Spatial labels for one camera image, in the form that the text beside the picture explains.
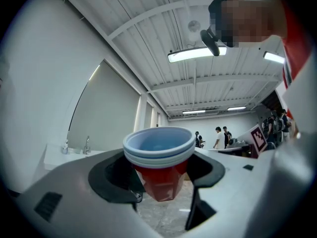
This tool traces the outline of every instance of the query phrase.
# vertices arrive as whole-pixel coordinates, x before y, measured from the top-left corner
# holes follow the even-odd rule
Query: fluorescent light fixture
[[[228,108],[228,111],[232,111],[232,110],[242,110],[242,109],[246,109],[246,106],[243,107],[235,107],[235,108]]]
[[[276,62],[279,62],[279,63],[284,63],[285,62],[285,58],[280,57],[280,56],[275,55],[275,54],[272,54],[272,53],[269,53],[267,51],[265,51],[263,57],[264,57],[264,59],[271,60],[271,61],[276,61]]]
[[[219,47],[219,51],[220,55],[224,56],[227,53],[227,47]],[[213,56],[213,54],[206,47],[181,50],[167,55],[169,62],[176,62],[190,58],[201,58],[210,56]]]
[[[195,110],[195,111],[183,111],[183,115],[187,114],[198,114],[198,113],[204,113],[206,110]]]
[[[97,69],[95,69],[94,73],[91,75],[91,77],[90,77],[89,80],[91,80],[91,78],[94,76],[94,74],[95,74],[95,72],[98,70],[99,66],[100,66],[100,64],[98,65]]]

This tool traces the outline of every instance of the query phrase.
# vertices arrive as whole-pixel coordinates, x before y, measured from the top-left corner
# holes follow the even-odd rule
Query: person
[[[312,54],[311,39],[284,0],[213,0],[208,10],[212,32],[228,47],[279,36],[288,60],[283,70],[286,88]],[[289,110],[287,116],[293,119]]]
[[[216,149],[224,149],[224,134],[221,133],[221,128],[217,127],[216,132],[217,140],[213,147]]]
[[[287,142],[290,139],[289,136],[289,127],[291,126],[291,123],[288,121],[287,116],[286,116],[286,110],[282,109],[282,115],[281,119],[284,122],[285,128],[282,130],[283,132],[283,141]]]
[[[227,131],[227,127],[223,127],[224,130],[224,148],[227,148],[227,145],[229,143],[229,140],[231,139],[232,135],[229,131]]]
[[[273,128],[275,126],[275,124],[274,124],[275,119],[276,119],[275,115],[271,115],[271,117],[269,117],[269,119],[268,119],[268,133],[267,133],[267,140],[266,140],[268,143],[274,143],[274,141],[275,141],[274,140],[274,128]],[[273,149],[272,145],[269,144],[267,149],[268,150]]]
[[[199,132],[195,132],[196,135],[196,147],[200,148],[201,143],[203,142],[203,137],[199,135]]]
[[[288,122],[291,124],[291,127],[288,128],[288,132],[289,132],[289,137],[290,138],[293,138],[294,137],[294,134],[296,133],[297,131],[297,128],[296,128],[296,125],[295,125],[295,122],[293,119],[289,118],[286,114],[286,117],[287,117],[287,120]]]

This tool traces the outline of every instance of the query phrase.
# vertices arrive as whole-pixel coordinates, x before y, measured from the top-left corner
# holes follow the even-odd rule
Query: black rubber pad
[[[62,195],[55,192],[46,193],[38,205],[35,207],[35,211],[46,221],[50,222],[51,217],[56,209],[56,206],[60,202]]]
[[[253,166],[251,166],[251,165],[245,165],[243,168],[252,171]]]

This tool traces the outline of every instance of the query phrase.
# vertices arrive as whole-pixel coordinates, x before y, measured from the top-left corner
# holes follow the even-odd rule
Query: man in white shirt
[[[221,133],[221,128],[217,127],[216,132],[217,132],[217,140],[213,147],[215,149],[224,149],[224,134]]]

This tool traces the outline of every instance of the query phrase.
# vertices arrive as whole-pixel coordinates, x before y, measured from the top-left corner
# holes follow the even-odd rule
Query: white wall
[[[158,110],[156,108],[152,109],[152,116],[151,116],[151,128],[156,128],[158,123]]]
[[[159,124],[159,113],[157,113],[157,125]]]
[[[144,129],[151,128],[152,110],[153,107],[149,103],[147,103],[145,109]]]
[[[167,120],[165,112],[159,113],[158,125],[159,125],[159,127],[169,126],[169,122]]]
[[[83,149],[89,136],[91,150],[121,148],[124,137],[133,132],[139,99],[140,95],[103,61],[80,97],[68,146]]]
[[[249,130],[258,123],[256,113],[245,114],[232,117],[220,117],[212,119],[198,119],[198,120],[184,120],[184,121],[170,121],[169,126],[178,126],[189,129],[194,132],[198,131],[206,141],[204,149],[212,149],[216,142],[216,127],[227,126],[228,131],[231,132],[233,137],[238,137],[245,131]]]
[[[277,96],[278,96],[278,99],[282,105],[282,108],[285,109],[287,111],[287,105],[283,99],[283,95],[284,93],[286,92],[286,87],[285,87],[285,84],[284,84],[284,81],[282,81],[278,86],[277,88],[275,89],[276,90],[276,93],[277,93]]]
[[[29,0],[1,44],[8,73],[0,90],[0,170],[11,190],[22,192],[47,173],[46,144],[63,144],[80,95],[102,60],[146,92],[80,18],[67,1]]]

